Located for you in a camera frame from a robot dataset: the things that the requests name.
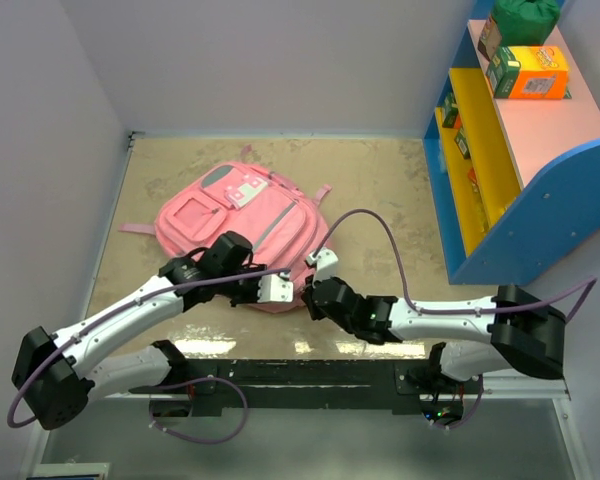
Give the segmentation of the pink student backpack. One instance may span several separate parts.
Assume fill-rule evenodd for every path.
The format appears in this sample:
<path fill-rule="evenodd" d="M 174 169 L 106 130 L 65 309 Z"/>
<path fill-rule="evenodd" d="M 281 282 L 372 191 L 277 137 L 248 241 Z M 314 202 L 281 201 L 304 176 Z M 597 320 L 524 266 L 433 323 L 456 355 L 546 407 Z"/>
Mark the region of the pink student backpack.
<path fill-rule="evenodd" d="M 155 237 L 170 257 L 209 247 L 227 231 L 239 233 L 252 244 L 255 262 L 291 270 L 294 299 L 256 306 L 282 313 L 304 306 L 300 295 L 311 274 L 305 259 L 329 229 L 319 206 L 330 191 L 325 184 L 307 195 L 289 178 L 261 165 L 225 162 L 168 200 L 153 223 L 126 223 L 119 230 Z"/>

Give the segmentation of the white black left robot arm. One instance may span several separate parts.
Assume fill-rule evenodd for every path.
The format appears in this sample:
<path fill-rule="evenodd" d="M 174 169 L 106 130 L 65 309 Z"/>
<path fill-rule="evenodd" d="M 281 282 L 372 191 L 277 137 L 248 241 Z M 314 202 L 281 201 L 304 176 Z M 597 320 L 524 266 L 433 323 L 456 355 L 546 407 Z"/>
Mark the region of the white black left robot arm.
<path fill-rule="evenodd" d="M 22 339 L 12 373 L 16 396 L 7 424 L 66 425 L 90 403 L 136 388 L 176 392 L 191 378 L 186 357 L 169 340 L 130 355 L 132 339 L 217 296 L 257 303 L 271 270 L 254 260 L 251 244 L 233 231 L 211 246 L 169 259 L 137 290 L 104 310 L 53 333 L 43 327 Z"/>

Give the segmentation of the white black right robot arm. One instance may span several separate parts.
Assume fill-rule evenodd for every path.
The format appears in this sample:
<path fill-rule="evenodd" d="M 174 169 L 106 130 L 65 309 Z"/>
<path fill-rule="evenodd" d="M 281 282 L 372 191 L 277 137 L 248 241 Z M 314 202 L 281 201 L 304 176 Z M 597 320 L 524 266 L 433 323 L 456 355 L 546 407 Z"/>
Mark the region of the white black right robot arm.
<path fill-rule="evenodd" d="M 408 302 L 362 296 L 338 277 L 308 278 L 301 298 L 312 319 L 329 319 L 372 345 L 438 340 L 420 378 L 439 393 L 506 369 L 541 380 L 563 377 L 565 315 L 516 286 L 467 302 Z"/>

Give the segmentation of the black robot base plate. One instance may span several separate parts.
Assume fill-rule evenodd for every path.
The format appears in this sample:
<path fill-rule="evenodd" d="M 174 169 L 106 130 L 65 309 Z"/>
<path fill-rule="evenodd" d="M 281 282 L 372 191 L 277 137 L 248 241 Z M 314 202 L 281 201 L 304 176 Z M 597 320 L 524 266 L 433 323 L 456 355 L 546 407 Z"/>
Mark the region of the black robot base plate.
<path fill-rule="evenodd" d="M 425 360 L 231 360 L 190 359 L 187 371 L 168 385 L 214 376 L 193 388 L 170 392 L 139 387 L 133 394 L 170 395 L 192 402 L 194 416 L 218 416 L 224 408 L 240 408 L 239 395 L 223 379 L 235 384 L 254 409 L 384 410 L 396 415 L 419 415 L 430 394 L 416 385 L 411 374 Z"/>

